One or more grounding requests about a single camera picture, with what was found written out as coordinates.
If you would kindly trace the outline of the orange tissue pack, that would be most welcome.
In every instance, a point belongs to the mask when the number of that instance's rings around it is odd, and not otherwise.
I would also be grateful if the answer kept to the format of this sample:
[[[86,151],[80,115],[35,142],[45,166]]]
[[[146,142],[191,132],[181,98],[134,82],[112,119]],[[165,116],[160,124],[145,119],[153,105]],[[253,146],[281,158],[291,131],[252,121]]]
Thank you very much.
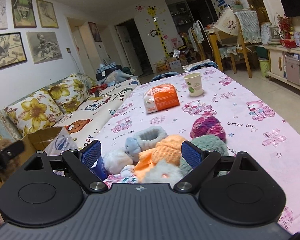
[[[147,114],[179,106],[177,91],[170,83],[161,84],[143,94],[143,103]]]

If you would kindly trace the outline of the blue fluffy headband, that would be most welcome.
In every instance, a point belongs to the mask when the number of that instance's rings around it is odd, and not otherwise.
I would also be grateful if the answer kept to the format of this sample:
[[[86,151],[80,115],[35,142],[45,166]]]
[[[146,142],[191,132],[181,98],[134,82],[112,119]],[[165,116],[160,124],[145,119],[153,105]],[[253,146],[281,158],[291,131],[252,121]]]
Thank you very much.
[[[151,126],[126,139],[125,153],[134,163],[137,163],[139,153],[155,148],[156,144],[166,137],[167,133],[161,126]]]

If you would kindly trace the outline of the orange knitted cloth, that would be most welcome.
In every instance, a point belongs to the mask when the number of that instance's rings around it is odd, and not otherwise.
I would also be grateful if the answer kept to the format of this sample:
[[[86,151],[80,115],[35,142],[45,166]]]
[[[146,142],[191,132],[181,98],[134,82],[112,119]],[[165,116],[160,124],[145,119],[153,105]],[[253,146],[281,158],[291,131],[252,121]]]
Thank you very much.
[[[154,148],[140,152],[139,161],[134,168],[134,173],[138,180],[142,181],[146,173],[162,159],[169,164],[179,166],[181,145],[185,140],[180,135],[169,135],[158,142]]]

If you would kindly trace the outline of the giraffe height wall sticker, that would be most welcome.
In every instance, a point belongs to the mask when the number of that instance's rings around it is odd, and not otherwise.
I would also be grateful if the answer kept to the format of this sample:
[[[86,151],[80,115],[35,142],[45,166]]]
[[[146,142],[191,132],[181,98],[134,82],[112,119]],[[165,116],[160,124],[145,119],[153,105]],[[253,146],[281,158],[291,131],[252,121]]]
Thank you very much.
[[[162,14],[165,11],[166,11],[165,9],[157,8],[155,5],[154,6],[149,5],[147,7],[147,14],[149,16],[151,16],[151,18],[152,18],[155,33],[159,37],[160,44],[163,48],[165,57],[168,58],[168,57],[170,57],[170,53],[168,52],[168,48],[167,48],[167,45],[166,45],[166,42],[165,42],[165,38],[164,38],[164,35],[163,35],[163,32],[162,32],[161,25],[160,25],[160,20],[159,20],[159,14]]]

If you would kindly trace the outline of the pink cartoon tablecloth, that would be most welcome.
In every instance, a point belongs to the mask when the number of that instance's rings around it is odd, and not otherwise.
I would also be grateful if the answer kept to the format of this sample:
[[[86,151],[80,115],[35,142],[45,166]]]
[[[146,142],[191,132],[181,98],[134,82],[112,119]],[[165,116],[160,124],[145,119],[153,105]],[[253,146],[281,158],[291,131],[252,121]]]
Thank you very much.
[[[200,75],[204,93],[196,98],[190,96],[183,74],[138,86],[96,135],[102,152],[122,148],[128,137],[151,126],[190,139],[193,123],[211,114],[225,130],[229,154],[249,153],[282,187],[286,207],[279,223],[291,233],[299,232],[300,135],[267,103],[223,72],[208,67]],[[146,113],[143,95],[165,83],[174,85],[179,105]]]

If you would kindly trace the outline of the sofa with cartoon cover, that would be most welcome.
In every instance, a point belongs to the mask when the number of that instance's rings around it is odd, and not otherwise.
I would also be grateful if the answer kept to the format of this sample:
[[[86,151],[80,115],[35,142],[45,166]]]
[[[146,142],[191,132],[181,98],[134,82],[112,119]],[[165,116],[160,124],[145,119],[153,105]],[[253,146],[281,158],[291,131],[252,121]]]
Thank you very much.
[[[88,92],[95,87],[95,80],[83,74],[79,75],[84,77]],[[49,92],[50,87],[61,81],[59,80],[41,89],[46,89]],[[69,114],[63,113],[61,120],[52,127],[65,127],[77,146],[83,148],[92,141],[93,137],[97,135],[110,118],[121,113],[126,108],[124,102],[139,85],[140,81],[137,78],[129,77],[122,82],[115,81],[113,85],[100,90],[99,97],[95,97],[94,94],[89,92],[89,98],[76,111]],[[9,139],[10,141],[15,141],[23,138],[15,124],[5,113],[5,108],[0,110],[0,140]]]

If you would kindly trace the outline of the wooden dining chair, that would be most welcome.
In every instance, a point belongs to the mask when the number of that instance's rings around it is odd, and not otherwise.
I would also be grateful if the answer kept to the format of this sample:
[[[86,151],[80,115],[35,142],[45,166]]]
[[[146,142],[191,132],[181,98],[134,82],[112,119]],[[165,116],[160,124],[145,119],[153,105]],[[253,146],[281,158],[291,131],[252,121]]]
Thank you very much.
[[[232,70],[236,72],[235,55],[243,55],[248,77],[253,77],[248,59],[252,48],[261,43],[261,32],[257,12],[249,9],[234,10],[226,7],[213,30],[219,43],[227,48]]]

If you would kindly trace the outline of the green waste bin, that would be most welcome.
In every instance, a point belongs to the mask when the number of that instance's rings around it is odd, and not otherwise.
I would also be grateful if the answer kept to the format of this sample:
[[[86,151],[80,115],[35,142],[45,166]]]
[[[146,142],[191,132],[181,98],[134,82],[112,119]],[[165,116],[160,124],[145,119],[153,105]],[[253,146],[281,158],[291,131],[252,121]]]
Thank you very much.
[[[270,62],[269,62],[269,60],[259,57],[258,61],[259,61],[262,77],[267,78],[268,77],[268,72],[270,71]]]

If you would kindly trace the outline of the tan knitted plush toy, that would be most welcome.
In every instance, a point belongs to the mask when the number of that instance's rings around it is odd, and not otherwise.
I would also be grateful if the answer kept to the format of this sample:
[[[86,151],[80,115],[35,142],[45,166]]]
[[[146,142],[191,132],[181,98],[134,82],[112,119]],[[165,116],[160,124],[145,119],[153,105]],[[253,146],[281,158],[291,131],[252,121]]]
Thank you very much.
[[[21,140],[11,142],[9,139],[0,140],[0,181],[6,182],[8,178],[21,166],[20,154],[25,146]]]

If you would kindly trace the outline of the cream tv cabinet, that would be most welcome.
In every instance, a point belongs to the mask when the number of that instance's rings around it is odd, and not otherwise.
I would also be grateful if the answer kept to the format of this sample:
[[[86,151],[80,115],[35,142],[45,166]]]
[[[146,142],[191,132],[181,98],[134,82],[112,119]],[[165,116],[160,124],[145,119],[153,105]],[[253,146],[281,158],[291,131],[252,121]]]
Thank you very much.
[[[265,44],[270,61],[269,79],[279,80],[300,90],[300,48]]]

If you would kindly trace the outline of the yellow floral cushion far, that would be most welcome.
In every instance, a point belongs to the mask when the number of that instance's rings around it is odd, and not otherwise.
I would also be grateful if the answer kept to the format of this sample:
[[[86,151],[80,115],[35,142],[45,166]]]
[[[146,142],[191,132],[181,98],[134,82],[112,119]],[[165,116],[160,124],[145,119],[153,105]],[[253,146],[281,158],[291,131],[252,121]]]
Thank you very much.
[[[49,88],[49,94],[64,114],[76,111],[89,98],[88,88],[82,75],[71,74]]]

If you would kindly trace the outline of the cardboard box with plastic liner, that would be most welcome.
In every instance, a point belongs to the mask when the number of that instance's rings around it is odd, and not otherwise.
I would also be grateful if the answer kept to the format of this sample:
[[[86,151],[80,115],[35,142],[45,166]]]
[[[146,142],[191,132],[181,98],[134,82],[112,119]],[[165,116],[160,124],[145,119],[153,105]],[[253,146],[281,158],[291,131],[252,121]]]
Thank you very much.
[[[22,142],[24,151],[9,160],[5,169],[0,172],[0,188],[37,151],[45,150],[48,155],[60,155],[71,148],[78,149],[76,142],[65,127],[41,129],[23,137]]]

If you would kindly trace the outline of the yellow floral cushion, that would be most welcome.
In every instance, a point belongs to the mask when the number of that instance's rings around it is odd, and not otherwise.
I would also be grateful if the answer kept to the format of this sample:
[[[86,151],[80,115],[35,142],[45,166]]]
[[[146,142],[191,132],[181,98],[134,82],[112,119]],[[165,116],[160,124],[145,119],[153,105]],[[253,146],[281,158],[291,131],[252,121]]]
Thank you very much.
[[[49,94],[64,114],[76,111],[89,98],[88,88],[82,75],[71,74],[49,88]]]
[[[4,111],[23,137],[50,128],[63,117],[63,112],[46,89],[7,106]]]

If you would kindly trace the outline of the grey sketch child picture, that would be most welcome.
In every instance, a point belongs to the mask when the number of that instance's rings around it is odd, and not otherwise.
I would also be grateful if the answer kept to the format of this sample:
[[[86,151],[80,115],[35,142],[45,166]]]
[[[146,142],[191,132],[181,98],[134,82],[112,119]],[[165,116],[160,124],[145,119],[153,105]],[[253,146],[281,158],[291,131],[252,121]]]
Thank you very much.
[[[63,58],[55,32],[32,31],[26,36],[34,64]]]

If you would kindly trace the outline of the teal fluffy plush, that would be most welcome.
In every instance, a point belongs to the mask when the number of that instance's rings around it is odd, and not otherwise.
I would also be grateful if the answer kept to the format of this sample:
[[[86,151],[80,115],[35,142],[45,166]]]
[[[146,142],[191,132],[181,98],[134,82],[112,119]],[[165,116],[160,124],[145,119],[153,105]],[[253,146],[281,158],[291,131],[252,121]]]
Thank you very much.
[[[191,143],[200,148],[202,151],[214,150],[219,152],[222,156],[229,155],[226,143],[219,137],[212,134],[196,137],[191,140]],[[179,168],[183,177],[192,171],[192,167],[182,156],[180,157]]]

